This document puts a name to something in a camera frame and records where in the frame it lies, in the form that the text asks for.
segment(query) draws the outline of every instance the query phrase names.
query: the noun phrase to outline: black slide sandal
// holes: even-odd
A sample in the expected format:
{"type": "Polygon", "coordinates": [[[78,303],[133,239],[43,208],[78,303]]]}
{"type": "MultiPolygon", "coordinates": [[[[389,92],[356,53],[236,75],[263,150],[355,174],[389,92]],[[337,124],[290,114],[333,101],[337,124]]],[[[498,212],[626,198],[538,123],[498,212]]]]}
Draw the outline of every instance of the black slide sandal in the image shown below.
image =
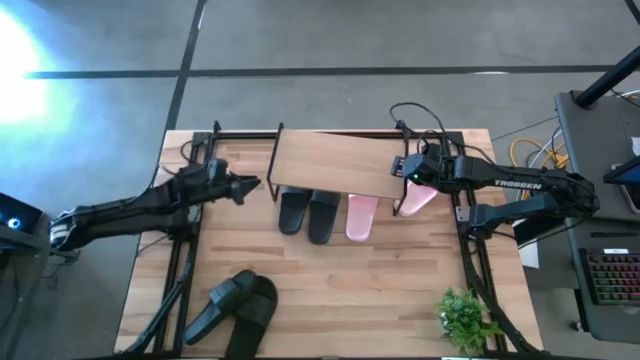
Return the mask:
{"type": "Polygon", "coordinates": [[[316,245],[329,242],[339,203],[339,193],[313,192],[309,202],[309,241],[316,245]]]}
{"type": "Polygon", "coordinates": [[[185,329],[184,342],[193,345],[205,337],[251,295],[257,283],[256,273],[242,270],[213,288],[207,306],[185,329]]]}
{"type": "Polygon", "coordinates": [[[255,359],[260,341],[267,331],[277,306],[276,286],[270,279],[258,276],[258,285],[249,299],[233,312],[236,324],[231,333],[225,359],[255,359]]]}
{"type": "Polygon", "coordinates": [[[300,231],[304,212],[309,204],[311,190],[284,187],[280,201],[280,219],[278,227],[285,235],[294,235],[300,231]]]}

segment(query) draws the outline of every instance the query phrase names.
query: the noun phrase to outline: keyboard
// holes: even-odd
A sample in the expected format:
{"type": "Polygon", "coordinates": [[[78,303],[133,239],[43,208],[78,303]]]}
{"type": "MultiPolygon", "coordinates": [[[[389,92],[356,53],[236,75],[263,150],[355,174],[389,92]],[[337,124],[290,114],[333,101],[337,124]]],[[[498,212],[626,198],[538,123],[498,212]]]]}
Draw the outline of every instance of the keyboard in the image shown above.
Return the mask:
{"type": "Polygon", "coordinates": [[[640,250],[580,249],[580,256],[594,304],[640,305],[640,250]]]}

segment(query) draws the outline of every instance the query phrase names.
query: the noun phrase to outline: green plant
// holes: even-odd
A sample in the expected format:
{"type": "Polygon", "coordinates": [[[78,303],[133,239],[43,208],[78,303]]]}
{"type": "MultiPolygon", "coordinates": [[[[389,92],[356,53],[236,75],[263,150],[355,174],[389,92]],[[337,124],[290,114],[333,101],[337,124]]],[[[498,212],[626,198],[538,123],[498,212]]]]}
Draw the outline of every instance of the green plant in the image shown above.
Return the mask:
{"type": "Polygon", "coordinates": [[[443,335],[466,356],[480,355],[488,336],[502,334],[495,322],[485,322],[482,313],[488,311],[469,290],[456,294],[449,288],[436,304],[443,335]]]}

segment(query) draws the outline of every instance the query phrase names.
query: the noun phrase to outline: wooden table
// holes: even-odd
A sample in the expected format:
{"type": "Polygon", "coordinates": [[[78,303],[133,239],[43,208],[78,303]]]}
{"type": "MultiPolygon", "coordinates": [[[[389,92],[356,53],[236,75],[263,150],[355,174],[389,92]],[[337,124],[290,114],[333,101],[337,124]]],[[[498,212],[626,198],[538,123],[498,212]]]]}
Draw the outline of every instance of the wooden table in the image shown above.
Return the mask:
{"type": "MultiPolygon", "coordinates": [[[[487,130],[452,131],[462,131],[467,144],[493,156],[487,130]]],[[[160,164],[169,171],[184,166],[179,148],[191,138],[191,131],[167,133],[160,164]]],[[[345,195],[329,244],[312,245],[305,231],[308,219],[295,236],[278,231],[279,204],[272,201],[265,181],[273,143],[217,141],[216,156],[226,159],[233,172],[258,175],[263,183],[247,196],[244,206],[229,200],[205,205],[187,321],[204,307],[211,288],[250,268],[271,278],[279,292],[259,357],[456,356],[458,351],[441,339],[434,308],[448,287],[466,287],[450,196],[436,196],[410,218],[393,217],[392,200],[381,199],[371,237],[355,243],[344,233],[345,195]]],[[[477,156],[473,151],[469,155],[477,156]]],[[[168,176],[160,170],[157,180],[168,176]]],[[[505,202],[500,188],[476,194],[478,203],[505,202]]],[[[143,234],[140,246],[161,235],[143,234]]],[[[495,235],[487,248],[500,306],[525,338],[541,349],[516,243],[495,235]]],[[[158,309],[170,250],[170,242],[163,241],[137,258],[116,350],[131,344],[158,309]]],[[[175,313],[167,339],[173,336],[175,313]]],[[[233,323],[227,319],[198,344],[185,346],[183,354],[223,356],[233,323]]]]}

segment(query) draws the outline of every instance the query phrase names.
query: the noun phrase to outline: pink slipper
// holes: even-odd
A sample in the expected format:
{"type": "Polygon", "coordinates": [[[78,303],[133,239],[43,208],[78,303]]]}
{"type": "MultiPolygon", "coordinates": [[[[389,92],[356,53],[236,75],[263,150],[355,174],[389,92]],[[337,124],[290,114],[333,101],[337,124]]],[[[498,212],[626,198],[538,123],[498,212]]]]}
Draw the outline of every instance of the pink slipper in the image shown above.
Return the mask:
{"type": "MultiPolygon", "coordinates": [[[[398,214],[400,216],[411,216],[422,209],[436,195],[438,195],[438,191],[434,188],[409,182],[409,185],[407,185],[407,198],[402,203],[398,214]]],[[[393,206],[397,207],[400,204],[400,200],[394,201],[393,204],[393,206]]]]}
{"type": "Polygon", "coordinates": [[[349,194],[347,237],[350,240],[365,241],[369,238],[376,207],[378,207],[376,197],[349,194]]]}

